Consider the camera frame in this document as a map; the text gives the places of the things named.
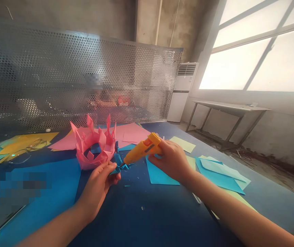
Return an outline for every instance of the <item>light green paper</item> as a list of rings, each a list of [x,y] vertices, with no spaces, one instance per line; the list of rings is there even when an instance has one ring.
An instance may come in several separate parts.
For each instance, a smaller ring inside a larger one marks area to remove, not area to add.
[[[186,156],[186,157],[187,157],[189,165],[193,168],[193,170],[196,170],[195,158],[192,158],[189,156]]]
[[[245,205],[247,205],[249,208],[252,208],[254,211],[257,212],[257,210],[255,210],[247,201],[244,200],[243,197],[240,196],[240,194],[238,194],[237,192],[235,191],[232,191],[232,190],[227,190],[227,189],[224,189],[222,188],[224,191],[226,191],[228,194],[230,194],[232,197],[236,198],[237,200],[239,200],[240,202],[244,203]]]
[[[183,139],[180,139],[178,137],[172,137],[170,139],[170,141],[173,141],[174,143],[178,144],[180,147],[183,148],[183,150],[191,153],[193,151],[193,149],[196,147],[196,145],[190,143],[190,142],[187,142]]]
[[[220,161],[216,160],[215,158],[213,158],[211,156],[206,157],[204,155],[201,155],[200,158],[205,159],[205,160],[220,162]],[[222,165],[218,164],[218,163],[215,163],[215,162],[210,162],[210,163],[211,163],[212,166],[210,166],[210,164],[207,164],[206,165],[207,167],[205,167],[204,164],[202,164],[202,165],[203,165],[203,167],[205,169],[208,169],[208,170],[211,170],[213,172],[217,172],[217,173],[224,174],[224,175],[230,176],[232,178],[235,178],[236,183],[239,185],[239,187],[242,190],[244,190],[251,182],[251,180],[249,180],[246,177],[242,176],[238,171],[226,166],[224,163]],[[219,168],[215,168],[215,166],[220,167],[221,172],[219,172],[217,170]]]

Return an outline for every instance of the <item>paper crown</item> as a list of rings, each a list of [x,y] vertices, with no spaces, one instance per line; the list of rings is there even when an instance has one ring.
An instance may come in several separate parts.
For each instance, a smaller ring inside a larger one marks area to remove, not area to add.
[[[95,131],[93,128],[93,120],[87,115],[87,125],[91,131],[89,134],[79,133],[78,129],[71,122],[72,130],[76,138],[76,157],[78,159],[81,170],[95,169],[106,161],[110,161],[115,153],[115,133],[116,123],[112,133],[110,133],[110,115],[107,117],[107,131],[98,128]],[[101,153],[95,158],[93,153],[88,152],[87,156],[84,152],[93,144],[99,143]]]

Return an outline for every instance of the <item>white air conditioner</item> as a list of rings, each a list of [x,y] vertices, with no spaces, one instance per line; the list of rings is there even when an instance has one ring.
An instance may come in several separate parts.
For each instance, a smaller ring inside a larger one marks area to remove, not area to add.
[[[173,88],[168,121],[180,122],[188,98],[188,93],[194,82],[197,67],[198,63],[180,64]]]

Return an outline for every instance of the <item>perforated metal panel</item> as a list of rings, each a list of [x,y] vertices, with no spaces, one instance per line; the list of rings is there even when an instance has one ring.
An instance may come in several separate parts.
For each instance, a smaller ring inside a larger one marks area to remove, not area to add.
[[[181,53],[0,20],[0,128],[164,121]]]

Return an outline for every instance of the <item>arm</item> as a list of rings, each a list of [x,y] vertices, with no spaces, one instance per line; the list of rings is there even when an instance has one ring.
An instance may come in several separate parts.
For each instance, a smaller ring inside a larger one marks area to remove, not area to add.
[[[246,246],[294,246],[293,235],[194,171],[180,146],[163,140],[159,146],[163,158],[149,161],[197,195]]]
[[[28,236],[18,246],[67,246],[95,219],[109,187],[121,179],[120,173],[108,176],[115,168],[116,163],[110,161],[98,166],[91,173],[76,204]]]

